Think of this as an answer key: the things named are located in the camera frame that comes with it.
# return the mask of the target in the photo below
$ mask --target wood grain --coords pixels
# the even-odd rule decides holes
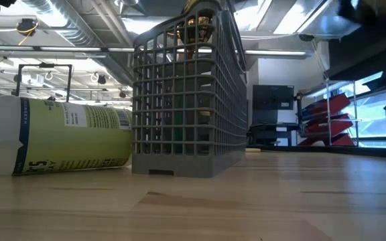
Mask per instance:
[[[386,240],[386,159],[247,153],[212,179],[0,177],[0,240]]]

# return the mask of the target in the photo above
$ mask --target plastic bottle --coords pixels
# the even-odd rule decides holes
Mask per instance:
[[[127,110],[0,96],[0,175],[119,167],[130,156]]]

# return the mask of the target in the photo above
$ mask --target computer monitor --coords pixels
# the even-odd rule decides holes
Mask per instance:
[[[293,86],[253,86],[253,110],[293,110],[293,107]]]

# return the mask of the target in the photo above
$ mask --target gray plastic basket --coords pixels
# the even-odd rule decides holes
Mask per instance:
[[[247,89],[232,13],[199,0],[134,46],[133,172],[212,177],[241,160]]]

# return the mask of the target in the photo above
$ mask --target bottle label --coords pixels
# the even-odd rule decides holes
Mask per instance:
[[[131,154],[124,110],[21,98],[22,122],[13,174],[120,167]]]

